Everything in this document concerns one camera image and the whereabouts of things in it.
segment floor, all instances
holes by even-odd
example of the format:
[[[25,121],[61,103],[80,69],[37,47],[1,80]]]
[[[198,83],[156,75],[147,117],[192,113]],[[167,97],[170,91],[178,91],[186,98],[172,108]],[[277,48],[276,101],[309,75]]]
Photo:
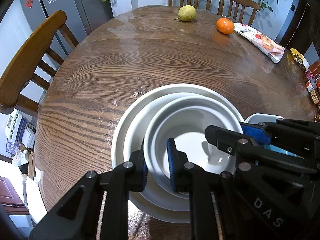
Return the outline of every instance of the floor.
[[[40,195],[36,178],[32,180],[27,177],[27,180],[23,181],[23,177],[18,167],[13,166],[12,163],[7,163],[1,160],[0,176],[10,180],[20,199],[29,209],[30,216],[10,215],[10,218],[15,225],[28,236],[33,225],[38,223],[47,213]]]

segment red-brown cabinet door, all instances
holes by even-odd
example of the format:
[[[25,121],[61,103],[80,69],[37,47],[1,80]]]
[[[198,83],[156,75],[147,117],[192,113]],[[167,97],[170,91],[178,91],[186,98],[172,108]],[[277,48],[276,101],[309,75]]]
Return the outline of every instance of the red-brown cabinet door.
[[[14,190],[10,180],[0,176],[0,202],[8,215],[28,215],[29,211]]]

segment white lettering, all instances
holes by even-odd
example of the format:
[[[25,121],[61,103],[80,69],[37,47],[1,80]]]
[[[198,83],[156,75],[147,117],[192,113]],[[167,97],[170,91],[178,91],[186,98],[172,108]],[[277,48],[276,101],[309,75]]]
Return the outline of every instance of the white lettering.
[[[261,199],[259,199],[259,198],[257,197],[256,201],[254,202],[254,206],[255,206],[256,208],[261,208],[261,206],[262,206],[262,201],[261,201]]]
[[[283,223],[282,218],[277,218],[276,222],[273,222],[273,225],[278,228],[279,226],[281,226],[282,223]]]
[[[269,219],[270,216],[271,216],[271,212],[272,212],[272,209],[269,209],[269,210],[263,212],[263,214],[266,215],[268,217],[268,219]]]

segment orange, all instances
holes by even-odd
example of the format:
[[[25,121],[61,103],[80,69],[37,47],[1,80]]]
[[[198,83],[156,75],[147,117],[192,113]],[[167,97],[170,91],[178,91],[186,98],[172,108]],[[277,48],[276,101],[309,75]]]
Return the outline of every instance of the orange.
[[[217,29],[223,34],[231,34],[235,30],[235,25],[227,18],[220,18],[217,21]]]

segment wooden table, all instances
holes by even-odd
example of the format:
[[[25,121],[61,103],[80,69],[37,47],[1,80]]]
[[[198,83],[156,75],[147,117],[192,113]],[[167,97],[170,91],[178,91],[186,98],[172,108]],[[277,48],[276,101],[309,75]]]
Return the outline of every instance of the wooden table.
[[[100,26],[68,56],[39,107],[36,167],[50,209],[87,171],[110,171],[111,141],[124,111],[144,93],[193,83],[226,97],[247,118],[254,113],[312,120],[316,108],[302,70],[286,50],[278,64],[234,32],[220,16],[197,10],[175,21],[179,7],[147,6]],[[187,239],[189,227],[129,208],[132,239]]]

